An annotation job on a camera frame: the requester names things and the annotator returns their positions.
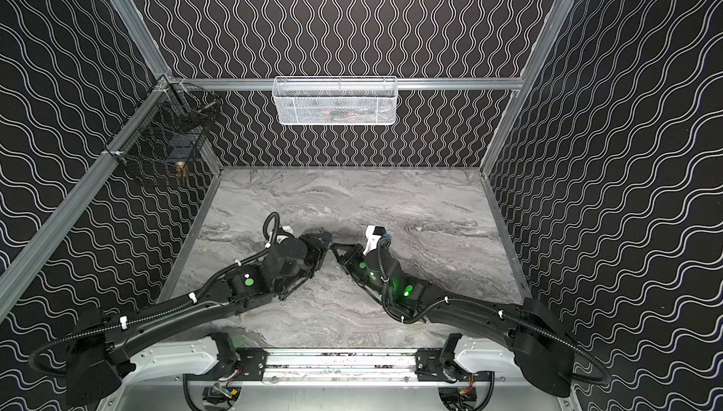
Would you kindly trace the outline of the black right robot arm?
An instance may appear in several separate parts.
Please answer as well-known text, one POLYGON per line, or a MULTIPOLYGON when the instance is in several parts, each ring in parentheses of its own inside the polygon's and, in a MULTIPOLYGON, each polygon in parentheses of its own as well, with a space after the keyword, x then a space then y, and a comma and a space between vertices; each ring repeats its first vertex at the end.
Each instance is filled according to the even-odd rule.
POLYGON ((584 349, 542 302, 527 297, 521 305, 450 292, 405 273, 391 254, 392 238, 381 226, 359 243, 331 245, 342 270, 399 324, 431 322, 457 328, 461 335, 485 338, 506 349, 525 380, 550 395, 567 397, 572 384, 607 386, 610 370, 584 349))

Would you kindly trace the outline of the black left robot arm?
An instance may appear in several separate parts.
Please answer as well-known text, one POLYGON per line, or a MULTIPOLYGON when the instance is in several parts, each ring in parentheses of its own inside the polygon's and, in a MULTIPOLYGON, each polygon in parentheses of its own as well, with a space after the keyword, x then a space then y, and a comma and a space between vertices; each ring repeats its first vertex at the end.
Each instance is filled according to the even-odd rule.
POLYGON ((97 403, 139 370, 137 358, 156 343, 287 299, 316 274, 333 243, 325 229, 292 234, 277 212, 265 219, 262 232, 261 251, 213 273, 197 290, 126 314, 94 309, 73 333, 36 348, 29 367, 62 380, 67 405, 97 403))

